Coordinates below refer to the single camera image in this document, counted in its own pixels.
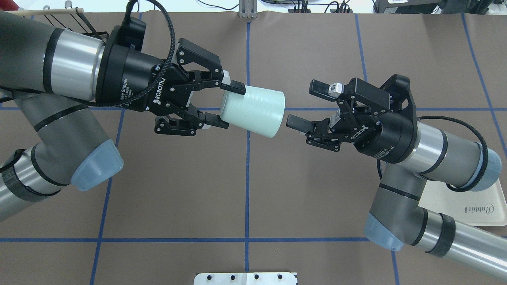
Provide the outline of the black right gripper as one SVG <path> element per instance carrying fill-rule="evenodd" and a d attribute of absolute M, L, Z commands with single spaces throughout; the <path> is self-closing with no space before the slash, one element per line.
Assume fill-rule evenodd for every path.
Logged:
<path fill-rule="evenodd" d="M 416 111 L 410 79 L 392 75 L 381 87 L 353 78 L 347 84 L 311 80 L 309 94 L 337 103 L 339 114 L 321 121 L 288 115 L 286 126 L 306 136 L 310 146 L 340 151 L 352 143 L 357 151 L 388 163 L 400 163 L 414 149 Z"/>

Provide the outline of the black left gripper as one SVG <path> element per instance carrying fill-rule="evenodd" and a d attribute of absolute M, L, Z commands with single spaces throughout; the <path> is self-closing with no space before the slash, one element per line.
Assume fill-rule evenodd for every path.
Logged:
<path fill-rule="evenodd" d="M 118 44 L 119 26 L 115 26 L 103 52 L 95 91 L 96 103 L 116 105 L 147 88 L 161 71 L 164 61 Z M 160 83 L 147 95 L 121 107 L 157 116 L 154 126 L 159 135 L 192 137 L 198 129 L 210 126 L 227 129 L 229 123 L 219 115 L 201 112 L 189 103 L 191 91 L 182 85 L 197 85 L 197 90 L 220 88 L 244 95 L 246 85 L 232 80 L 216 54 L 180 38 L 176 45 L 175 63 L 170 63 Z M 185 65 L 196 64 L 205 70 L 185 70 Z"/>

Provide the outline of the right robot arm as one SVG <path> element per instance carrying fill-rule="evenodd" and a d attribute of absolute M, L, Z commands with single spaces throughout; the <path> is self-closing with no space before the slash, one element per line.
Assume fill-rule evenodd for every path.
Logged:
<path fill-rule="evenodd" d="M 501 159 L 475 128 L 441 117 L 468 128 L 477 142 L 425 124 L 429 116 L 417 116 L 410 80 L 400 74 L 380 87 L 359 78 L 312 80 L 309 94 L 335 103 L 337 112 L 321 121 L 289 115 L 289 128 L 309 145 L 337 152 L 350 143 L 386 163 L 364 226 L 369 241 L 391 251 L 410 245 L 506 280 L 506 239 L 455 220 L 444 208 L 458 194 L 476 198 L 498 185 Z"/>

